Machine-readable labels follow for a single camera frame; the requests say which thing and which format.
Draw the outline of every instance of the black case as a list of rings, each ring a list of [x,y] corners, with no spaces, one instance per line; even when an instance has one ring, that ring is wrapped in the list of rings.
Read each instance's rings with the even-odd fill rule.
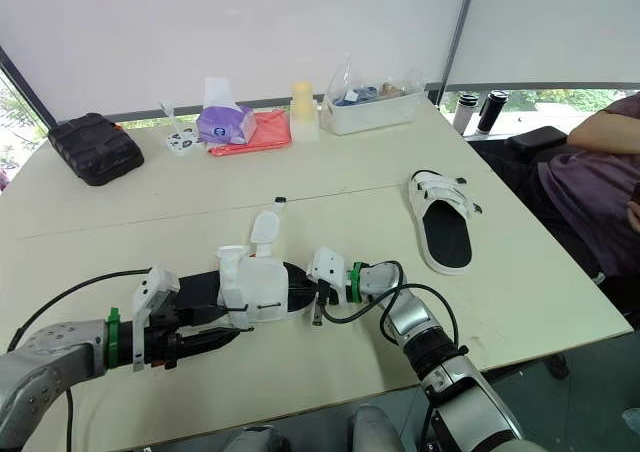
[[[559,131],[555,127],[547,125],[539,129],[532,130],[526,134],[509,137],[505,145],[510,149],[533,157],[541,150],[550,147],[557,147],[567,141],[567,134]]]
[[[51,129],[49,141],[89,185],[104,185],[144,163],[133,139],[100,114],[90,113]]]

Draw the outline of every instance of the black insole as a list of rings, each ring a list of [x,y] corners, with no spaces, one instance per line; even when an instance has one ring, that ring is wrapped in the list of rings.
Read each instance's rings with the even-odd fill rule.
[[[471,262],[471,242],[464,217],[453,206],[437,200],[422,218],[429,253],[445,267],[461,268]]]

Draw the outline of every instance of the green clamp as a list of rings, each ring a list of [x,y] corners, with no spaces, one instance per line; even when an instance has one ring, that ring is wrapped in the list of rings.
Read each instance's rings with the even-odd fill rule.
[[[117,307],[111,307],[107,318],[107,369],[118,367],[118,329],[120,313]]]
[[[349,276],[351,279],[351,300],[356,304],[362,302],[362,296],[360,295],[360,269],[362,265],[362,262],[354,263]]]

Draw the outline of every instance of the yellow bottle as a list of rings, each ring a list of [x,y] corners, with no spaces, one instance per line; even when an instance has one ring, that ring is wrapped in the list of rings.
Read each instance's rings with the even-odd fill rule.
[[[289,127],[293,143],[319,140],[318,102],[313,100],[311,82],[296,82],[291,92]]]

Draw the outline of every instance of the white bracket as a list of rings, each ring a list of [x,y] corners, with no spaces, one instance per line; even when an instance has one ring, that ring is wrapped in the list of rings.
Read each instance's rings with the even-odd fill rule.
[[[178,276],[168,270],[153,267],[142,279],[133,296],[133,371],[144,369],[144,329],[149,316],[180,290]]]
[[[307,267],[307,278],[316,284],[319,280],[328,282],[338,294],[340,305],[347,303],[347,274],[344,257],[327,247],[316,250]]]

